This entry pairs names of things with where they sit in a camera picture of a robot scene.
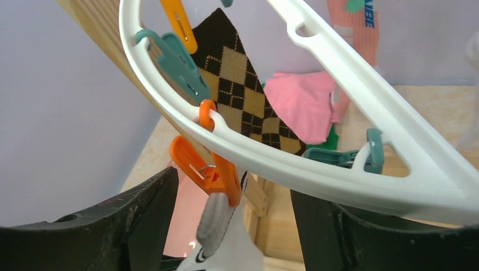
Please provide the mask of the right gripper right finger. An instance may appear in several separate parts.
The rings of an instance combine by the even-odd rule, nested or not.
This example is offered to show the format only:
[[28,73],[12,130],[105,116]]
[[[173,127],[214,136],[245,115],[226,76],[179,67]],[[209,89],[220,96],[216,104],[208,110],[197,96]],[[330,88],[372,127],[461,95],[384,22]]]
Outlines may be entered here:
[[477,270],[478,226],[444,228],[291,191],[307,270]]

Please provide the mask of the brown argyle sock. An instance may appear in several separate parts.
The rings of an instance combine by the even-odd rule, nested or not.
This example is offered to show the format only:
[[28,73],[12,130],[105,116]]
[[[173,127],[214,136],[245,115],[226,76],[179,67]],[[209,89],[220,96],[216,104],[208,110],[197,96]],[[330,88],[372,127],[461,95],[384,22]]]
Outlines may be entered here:
[[265,96],[236,28],[217,8],[193,29],[192,58],[227,126],[267,146],[301,156],[306,144],[277,116]]

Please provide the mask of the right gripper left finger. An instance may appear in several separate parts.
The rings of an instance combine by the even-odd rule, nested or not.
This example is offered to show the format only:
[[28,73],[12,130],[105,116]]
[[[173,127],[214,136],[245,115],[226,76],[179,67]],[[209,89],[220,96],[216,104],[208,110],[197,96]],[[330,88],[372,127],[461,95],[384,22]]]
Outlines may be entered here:
[[178,191],[168,167],[53,222],[1,228],[2,270],[160,270]]

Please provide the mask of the white sock black stripes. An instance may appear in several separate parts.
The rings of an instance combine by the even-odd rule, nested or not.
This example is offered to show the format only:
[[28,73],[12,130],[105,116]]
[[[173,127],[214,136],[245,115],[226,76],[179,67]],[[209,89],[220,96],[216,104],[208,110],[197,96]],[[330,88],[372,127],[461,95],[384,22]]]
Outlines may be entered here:
[[226,194],[211,194],[196,239],[198,244],[177,270],[264,270],[264,255],[245,227],[243,201],[231,207]]

